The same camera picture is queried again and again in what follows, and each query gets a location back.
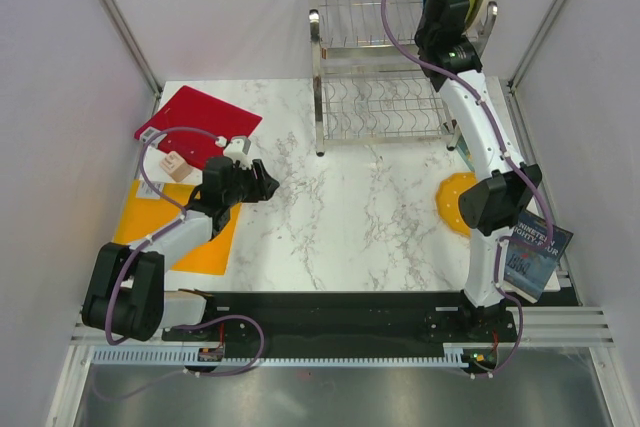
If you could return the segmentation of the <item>yellow polka dot plate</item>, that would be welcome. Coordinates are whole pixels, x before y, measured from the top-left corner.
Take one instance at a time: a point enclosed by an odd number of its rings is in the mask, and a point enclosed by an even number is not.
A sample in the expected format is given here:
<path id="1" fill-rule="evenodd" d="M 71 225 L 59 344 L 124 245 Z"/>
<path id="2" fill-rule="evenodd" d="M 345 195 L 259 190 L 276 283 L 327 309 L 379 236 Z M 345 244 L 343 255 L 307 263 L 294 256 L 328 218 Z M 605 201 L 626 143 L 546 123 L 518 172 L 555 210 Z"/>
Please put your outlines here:
<path id="1" fill-rule="evenodd" d="M 466 238 L 471 236 L 471 229 L 462 218 L 459 209 L 459 198 L 462 193 L 469 190 L 476 183 L 475 174 L 472 172 L 455 173 L 439 184 L 435 195 L 440 219 L 453 232 Z"/>

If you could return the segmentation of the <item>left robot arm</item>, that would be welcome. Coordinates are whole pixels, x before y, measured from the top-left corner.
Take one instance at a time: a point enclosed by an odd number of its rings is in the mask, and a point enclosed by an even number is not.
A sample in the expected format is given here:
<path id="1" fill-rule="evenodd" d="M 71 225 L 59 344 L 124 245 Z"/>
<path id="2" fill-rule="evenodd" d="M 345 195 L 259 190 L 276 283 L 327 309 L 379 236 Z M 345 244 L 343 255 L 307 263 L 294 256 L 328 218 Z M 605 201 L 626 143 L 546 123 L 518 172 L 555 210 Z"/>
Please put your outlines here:
<path id="1" fill-rule="evenodd" d="M 129 244 L 101 247 L 81 310 L 83 324 L 104 331 L 111 345 L 147 341 L 159 329 L 181 326 L 198 340 L 211 339 L 219 329 L 218 314 L 202 294 L 167 291 L 165 274 L 215 239 L 233 207 L 268 201 L 279 187 L 259 159 L 247 169 L 226 157 L 209 159 L 202 182 L 171 222 Z"/>

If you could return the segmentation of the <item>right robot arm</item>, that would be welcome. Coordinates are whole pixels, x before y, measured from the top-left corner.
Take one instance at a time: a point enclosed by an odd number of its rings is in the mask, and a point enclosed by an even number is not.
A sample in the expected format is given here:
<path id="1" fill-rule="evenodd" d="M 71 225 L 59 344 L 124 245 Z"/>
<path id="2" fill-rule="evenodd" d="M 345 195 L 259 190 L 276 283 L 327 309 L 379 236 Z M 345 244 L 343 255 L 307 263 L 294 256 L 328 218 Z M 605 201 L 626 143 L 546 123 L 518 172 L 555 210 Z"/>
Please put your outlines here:
<path id="1" fill-rule="evenodd" d="M 419 64 L 460 127 L 476 177 L 458 198 L 471 251 L 463 289 L 469 309 L 457 324 L 473 341 L 494 328 L 491 312 L 505 300 L 503 253 L 542 180 L 540 168 L 511 143 L 486 91 L 480 55 L 467 35 L 478 1 L 423 0 L 414 36 Z"/>

